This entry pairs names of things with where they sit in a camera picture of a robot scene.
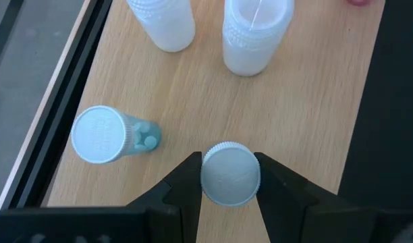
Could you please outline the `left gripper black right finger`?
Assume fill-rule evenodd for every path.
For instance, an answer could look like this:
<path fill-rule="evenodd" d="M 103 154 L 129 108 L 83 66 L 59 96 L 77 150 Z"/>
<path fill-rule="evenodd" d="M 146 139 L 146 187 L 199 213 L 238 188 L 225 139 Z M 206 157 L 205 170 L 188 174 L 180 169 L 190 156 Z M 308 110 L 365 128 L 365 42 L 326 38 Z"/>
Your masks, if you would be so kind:
<path fill-rule="evenodd" d="M 264 153 L 256 199 L 271 243 L 300 243 L 306 208 L 318 200 L 306 191 L 308 180 Z"/>

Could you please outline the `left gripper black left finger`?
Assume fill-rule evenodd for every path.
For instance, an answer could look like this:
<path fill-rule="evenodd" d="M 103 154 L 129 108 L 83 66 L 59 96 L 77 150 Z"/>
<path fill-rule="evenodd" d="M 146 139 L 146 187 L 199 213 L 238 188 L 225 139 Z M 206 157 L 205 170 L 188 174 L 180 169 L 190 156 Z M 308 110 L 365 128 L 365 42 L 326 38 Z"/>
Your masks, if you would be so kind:
<path fill-rule="evenodd" d="M 202 153 L 194 152 L 128 206 L 140 211 L 131 243 L 196 243 Z"/>

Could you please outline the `blue pill bottle white pills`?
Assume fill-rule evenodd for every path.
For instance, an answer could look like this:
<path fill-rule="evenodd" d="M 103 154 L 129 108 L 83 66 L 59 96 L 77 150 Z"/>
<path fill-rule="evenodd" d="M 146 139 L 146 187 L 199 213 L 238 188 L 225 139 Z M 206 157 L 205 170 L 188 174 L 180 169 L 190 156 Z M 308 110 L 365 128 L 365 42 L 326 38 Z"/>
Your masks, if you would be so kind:
<path fill-rule="evenodd" d="M 155 150 L 161 141 L 161 130 L 153 121 L 97 105 L 87 108 L 75 119 L 71 141 L 81 159 L 106 164 Z"/>

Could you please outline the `white opaque plastic bottle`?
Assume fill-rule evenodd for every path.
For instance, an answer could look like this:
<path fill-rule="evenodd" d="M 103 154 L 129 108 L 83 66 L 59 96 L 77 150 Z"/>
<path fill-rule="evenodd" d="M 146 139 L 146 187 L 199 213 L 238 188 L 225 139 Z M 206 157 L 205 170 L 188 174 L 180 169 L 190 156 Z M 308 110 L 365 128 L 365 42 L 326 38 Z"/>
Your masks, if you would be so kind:
<path fill-rule="evenodd" d="M 223 60 L 239 76 L 262 72 L 294 14 L 294 0 L 225 0 Z"/>
<path fill-rule="evenodd" d="M 178 52 L 194 40 L 196 25 L 190 0 L 126 0 L 158 48 Z"/>

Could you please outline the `black aluminium rig frame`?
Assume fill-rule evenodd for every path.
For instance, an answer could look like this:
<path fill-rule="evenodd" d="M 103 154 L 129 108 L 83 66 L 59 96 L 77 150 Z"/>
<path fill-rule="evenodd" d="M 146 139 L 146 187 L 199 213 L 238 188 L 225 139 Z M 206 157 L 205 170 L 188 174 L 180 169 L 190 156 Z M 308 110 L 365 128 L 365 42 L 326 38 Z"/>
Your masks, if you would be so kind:
<path fill-rule="evenodd" d="M 0 196 L 39 207 L 51 187 L 113 0 L 85 0 Z"/>

